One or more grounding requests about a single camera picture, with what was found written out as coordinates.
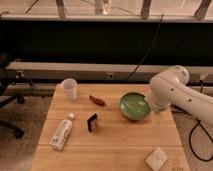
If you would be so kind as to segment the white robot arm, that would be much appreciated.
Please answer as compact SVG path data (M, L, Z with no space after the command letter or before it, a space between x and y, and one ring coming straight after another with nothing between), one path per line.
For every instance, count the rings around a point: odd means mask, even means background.
M213 126L213 97L187 87L188 82L189 72L185 67L170 67L150 79L145 101L153 112L164 111L174 104Z

